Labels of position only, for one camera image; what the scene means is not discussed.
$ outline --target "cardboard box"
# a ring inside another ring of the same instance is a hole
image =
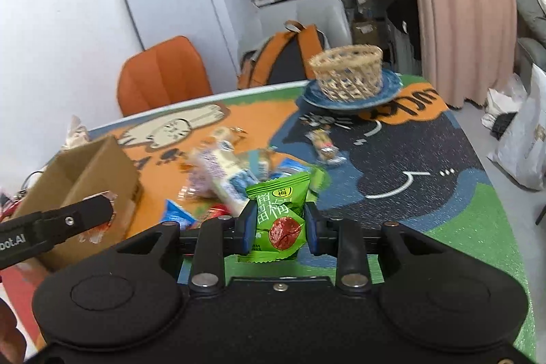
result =
[[[105,138],[58,153],[21,202],[14,217],[60,208],[111,191],[116,215],[92,237],[76,235],[39,256],[50,271],[76,263],[124,239],[142,194],[139,173],[117,144]]]
[[[353,42],[361,45],[379,45],[379,33],[377,31],[377,23],[373,19],[363,21],[353,21],[351,26],[353,32]]]

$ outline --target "pink curtain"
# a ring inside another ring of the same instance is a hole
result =
[[[418,0],[423,75],[451,106],[485,101],[513,71],[515,0]]]

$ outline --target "white chair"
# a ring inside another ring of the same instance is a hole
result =
[[[258,9],[239,41],[239,60],[275,33],[285,31],[287,20],[296,20],[303,25],[315,24],[331,48],[353,42],[341,0],[289,0]]]

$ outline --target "backpack strap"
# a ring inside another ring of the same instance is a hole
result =
[[[280,53],[295,35],[295,31],[282,31],[275,33],[275,36],[269,40],[265,48],[260,53],[250,76],[249,87],[261,87],[267,85],[273,63],[277,60]]]
[[[315,79],[315,72],[308,61],[323,50],[320,39],[318,38],[316,25],[308,25],[298,33],[298,45],[300,46],[301,58],[305,67],[305,77],[307,79]]]
[[[267,85],[273,64],[295,35],[298,36],[298,46],[305,67],[305,76],[308,79],[315,79],[315,72],[313,72],[307,61],[323,50],[316,25],[304,27],[297,21],[288,20],[285,22],[285,27],[287,31],[275,33],[275,36],[269,39],[254,65],[249,60],[243,63],[238,80],[239,89]]]

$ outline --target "white plastic bag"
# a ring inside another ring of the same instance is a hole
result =
[[[502,135],[494,153],[498,162],[521,185],[544,188],[546,172],[546,73],[533,64],[531,94]]]
[[[516,103],[522,103],[527,99],[527,90],[525,90],[523,82],[516,73],[512,73],[501,93],[511,97]]]

